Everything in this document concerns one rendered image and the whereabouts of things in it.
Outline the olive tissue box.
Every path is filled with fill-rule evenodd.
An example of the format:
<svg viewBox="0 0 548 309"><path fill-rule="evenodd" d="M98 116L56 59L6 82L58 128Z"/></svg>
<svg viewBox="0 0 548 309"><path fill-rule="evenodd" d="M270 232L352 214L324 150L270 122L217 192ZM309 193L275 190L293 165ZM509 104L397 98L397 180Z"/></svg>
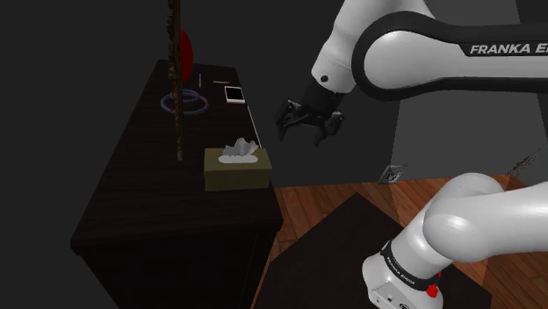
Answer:
<svg viewBox="0 0 548 309"><path fill-rule="evenodd" d="M266 189L272 165L267 149L243 137L224 148L206 148L204 179L206 191Z"/></svg>

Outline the brown upright pole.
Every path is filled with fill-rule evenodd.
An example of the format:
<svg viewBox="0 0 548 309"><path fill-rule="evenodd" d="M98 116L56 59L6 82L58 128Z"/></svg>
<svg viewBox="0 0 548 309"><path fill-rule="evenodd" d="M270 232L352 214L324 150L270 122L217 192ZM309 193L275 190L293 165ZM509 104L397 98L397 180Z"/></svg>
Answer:
<svg viewBox="0 0 548 309"><path fill-rule="evenodd" d="M182 79L181 79L181 38L180 38L180 0L168 0L169 13L167 31L169 35L168 73L171 82L172 98L175 106L175 122L177 133L177 159L182 161L184 115L182 110Z"/></svg>

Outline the grey wall socket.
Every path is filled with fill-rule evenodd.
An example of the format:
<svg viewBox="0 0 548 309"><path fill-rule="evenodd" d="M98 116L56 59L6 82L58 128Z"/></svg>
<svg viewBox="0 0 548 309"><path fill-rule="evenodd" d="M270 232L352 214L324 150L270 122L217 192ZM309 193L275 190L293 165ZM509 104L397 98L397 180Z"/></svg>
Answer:
<svg viewBox="0 0 548 309"><path fill-rule="evenodd" d="M378 184L397 183L407 169L407 165L388 165L378 180Z"/></svg>

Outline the white phone with black screen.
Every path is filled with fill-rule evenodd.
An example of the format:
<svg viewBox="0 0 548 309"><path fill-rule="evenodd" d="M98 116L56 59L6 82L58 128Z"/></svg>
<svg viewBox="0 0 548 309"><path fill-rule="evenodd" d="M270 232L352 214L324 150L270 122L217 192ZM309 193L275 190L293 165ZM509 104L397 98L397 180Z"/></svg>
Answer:
<svg viewBox="0 0 548 309"><path fill-rule="evenodd" d="M241 87L225 86L224 87L226 102L229 104L245 104L245 97Z"/></svg>

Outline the red round disc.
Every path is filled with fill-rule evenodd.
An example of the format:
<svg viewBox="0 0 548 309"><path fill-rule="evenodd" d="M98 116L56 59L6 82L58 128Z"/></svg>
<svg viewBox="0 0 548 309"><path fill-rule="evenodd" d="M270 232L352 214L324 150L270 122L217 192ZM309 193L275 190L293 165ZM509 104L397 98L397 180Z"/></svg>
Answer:
<svg viewBox="0 0 548 309"><path fill-rule="evenodd" d="M180 64L181 64L181 80L187 81L193 70L193 50L190 38L184 31L180 31Z"/></svg>

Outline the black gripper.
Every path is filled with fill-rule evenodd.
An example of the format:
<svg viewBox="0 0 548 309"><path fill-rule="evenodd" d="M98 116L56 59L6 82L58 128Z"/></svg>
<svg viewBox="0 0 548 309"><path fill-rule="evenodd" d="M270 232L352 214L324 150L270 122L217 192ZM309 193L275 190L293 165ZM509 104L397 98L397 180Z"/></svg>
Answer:
<svg viewBox="0 0 548 309"><path fill-rule="evenodd" d="M328 90L316 80L312 80L307 85L299 103L286 99L280 105L275 116L278 140L284 139L289 128L304 123L308 118L306 111L321 117L316 123L319 128L319 132L314 138L316 147L328 136L335 136L344 121L343 114L336 110L344 97L344 93Z"/></svg>

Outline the dark wooden chest of drawers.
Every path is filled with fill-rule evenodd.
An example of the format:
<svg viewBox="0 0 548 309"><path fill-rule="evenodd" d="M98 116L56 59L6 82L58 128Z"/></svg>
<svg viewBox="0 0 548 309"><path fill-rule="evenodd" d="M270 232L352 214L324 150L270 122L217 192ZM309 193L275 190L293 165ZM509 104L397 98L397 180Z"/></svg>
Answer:
<svg viewBox="0 0 548 309"><path fill-rule="evenodd" d="M232 67L194 67L189 86L209 108L185 118L179 161L160 106L168 65L155 64L71 238L118 309L251 309L283 217L272 187L205 190L205 149L256 137L248 106L214 80L240 81Z"/></svg>

